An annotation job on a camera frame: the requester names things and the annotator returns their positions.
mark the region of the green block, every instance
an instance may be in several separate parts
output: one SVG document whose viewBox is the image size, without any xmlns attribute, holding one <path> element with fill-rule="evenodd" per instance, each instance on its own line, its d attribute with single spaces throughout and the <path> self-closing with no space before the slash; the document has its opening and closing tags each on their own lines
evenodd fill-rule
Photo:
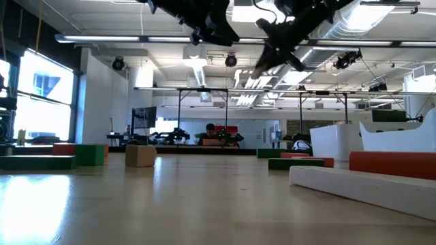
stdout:
<svg viewBox="0 0 436 245">
<path fill-rule="evenodd" d="M 3 170 L 65 170 L 76 167 L 73 156 L 3 156 L 0 169 Z"/>
<path fill-rule="evenodd" d="M 262 158 L 262 159 L 279 158 L 282 152 L 286 152 L 286 150 L 265 148 L 265 149 L 258 149 L 257 154 L 258 154 L 258 158 Z"/>
<path fill-rule="evenodd" d="M 277 159 L 271 158 L 268 160 L 268 169 L 271 170 L 287 170 L 292 166 L 316 166 L 323 167 L 324 160 L 322 159 Z"/>
<path fill-rule="evenodd" d="M 77 166 L 100 166 L 104 164 L 104 145 L 76 145 Z"/>
</svg>

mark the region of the computer monitor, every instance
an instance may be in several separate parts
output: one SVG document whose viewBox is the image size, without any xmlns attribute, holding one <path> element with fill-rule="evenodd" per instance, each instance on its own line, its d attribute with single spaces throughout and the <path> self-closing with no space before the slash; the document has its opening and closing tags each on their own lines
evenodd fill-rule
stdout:
<svg viewBox="0 0 436 245">
<path fill-rule="evenodd" d="M 399 110 L 373 110 L 375 123 L 403 123 L 407 122 L 406 112 Z"/>
<path fill-rule="evenodd" d="M 150 108 L 135 108 L 131 111 L 131 129 L 150 129 L 156 127 L 155 106 Z"/>
</svg>

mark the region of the person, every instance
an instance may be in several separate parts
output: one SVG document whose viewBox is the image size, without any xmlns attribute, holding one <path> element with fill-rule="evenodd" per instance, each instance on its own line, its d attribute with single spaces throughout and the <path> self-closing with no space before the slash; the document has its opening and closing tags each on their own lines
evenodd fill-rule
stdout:
<svg viewBox="0 0 436 245">
<path fill-rule="evenodd" d="M 200 140 L 198 140 L 199 145 L 203 145 L 203 140 L 205 139 L 218 139 L 218 133 L 215 130 L 215 125 L 208 123 L 206 125 L 206 133 L 200 135 Z"/>
</svg>

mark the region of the white partition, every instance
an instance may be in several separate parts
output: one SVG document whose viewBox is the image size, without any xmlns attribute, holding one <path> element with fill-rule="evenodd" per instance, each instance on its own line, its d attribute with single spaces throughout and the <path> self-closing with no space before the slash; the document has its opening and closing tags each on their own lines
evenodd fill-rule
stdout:
<svg viewBox="0 0 436 245">
<path fill-rule="evenodd" d="M 290 184 L 436 221 L 436 181 L 327 167 L 290 168 Z"/>
<path fill-rule="evenodd" d="M 370 132 L 377 130 L 404 132 L 398 129 L 416 129 L 420 123 L 414 122 L 366 122 L 365 128 Z M 348 161 L 351 151 L 367 150 L 359 136 L 360 128 L 357 124 L 333 125 L 311 129 L 313 156 L 332 157 L 335 161 Z"/>
<path fill-rule="evenodd" d="M 418 127 L 403 128 L 404 131 L 371 133 L 373 128 L 360 123 L 364 150 L 436 152 L 436 108 L 428 112 L 422 124 L 409 124 Z"/>
</svg>

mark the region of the black cable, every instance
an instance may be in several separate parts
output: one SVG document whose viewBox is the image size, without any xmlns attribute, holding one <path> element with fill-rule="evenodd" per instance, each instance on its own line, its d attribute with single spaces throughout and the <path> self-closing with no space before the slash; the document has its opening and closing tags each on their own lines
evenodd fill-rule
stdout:
<svg viewBox="0 0 436 245">
<path fill-rule="evenodd" d="M 371 74 L 373 75 L 373 77 L 375 78 L 375 80 L 380 83 L 379 79 L 377 78 L 377 76 L 373 73 L 373 71 L 371 71 L 371 68 L 369 68 L 369 66 L 367 65 L 367 63 L 365 62 L 365 60 L 363 58 L 360 58 L 360 60 L 362 60 L 362 62 L 365 64 L 365 66 L 368 68 L 368 71 L 371 72 Z M 386 90 L 387 94 L 394 100 L 394 102 L 406 113 L 406 115 L 411 119 L 411 116 L 409 115 L 409 113 L 406 112 L 406 110 L 404 110 L 403 106 L 400 105 L 400 103 L 398 103 L 396 101 L 396 99 Z"/>
<path fill-rule="evenodd" d="M 271 13 L 273 13 L 274 14 L 274 16 L 275 16 L 275 20 L 274 20 L 274 23 L 276 23 L 277 22 L 277 15 L 275 14 L 275 12 L 274 11 L 272 11 L 272 10 L 268 10 L 268 9 L 266 9 L 266 8 L 262 8 L 262 7 L 259 7 L 258 6 L 258 4 L 256 3 L 256 0 L 251 0 L 252 2 L 253 2 L 253 5 L 256 7 L 256 8 L 258 8 L 259 10 L 264 10 L 264 11 L 268 11 L 268 12 L 271 12 Z"/>
<path fill-rule="evenodd" d="M 418 115 L 420 114 L 420 112 L 422 111 L 422 109 L 424 108 L 425 104 L 427 104 L 427 102 L 429 101 L 429 99 L 433 96 L 433 92 L 435 92 L 435 89 L 433 89 L 433 91 L 431 91 L 429 97 L 427 98 L 427 100 L 424 102 L 424 104 L 422 105 L 421 109 L 418 111 L 418 113 L 416 114 L 415 118 L 418 117 Z"/>
</svg>

